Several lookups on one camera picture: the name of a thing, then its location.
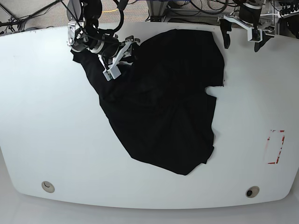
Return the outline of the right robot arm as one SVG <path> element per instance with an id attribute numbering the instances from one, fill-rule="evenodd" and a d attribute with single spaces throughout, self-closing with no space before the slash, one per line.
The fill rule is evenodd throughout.
<path id="1" fill-rule="evenodd" d="M 114 29 L 99 28 L 99 18 L 102 15 L 100 0 L 71 0 L 65 6 L 68 22 L 68 45 L 71 47 L 73 61 L 80 63 L 91 54 L 103 56 L 105 63 L 110 63 L 125 47 L 125 41 L 116 37 L 124 23 L 124 9 L 127 0 L 115 0 L 120 22 Z"/>

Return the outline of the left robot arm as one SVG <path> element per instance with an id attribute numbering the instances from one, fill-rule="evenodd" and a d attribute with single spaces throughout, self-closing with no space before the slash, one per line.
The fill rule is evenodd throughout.
<path id="1" fill-rule="evenodd" d="M 224 48 L 230 46 L 232 25 L 236 24 L 247 31 L 247 41 L 253 42 L 254 51 L 258 52 L 266 42 L 274 37 L 274 25 L 270 17 L 272 14 L 262 14 L 264 0 L 235 0 L 238 10 L 218 18 L 220 23 Z"/>

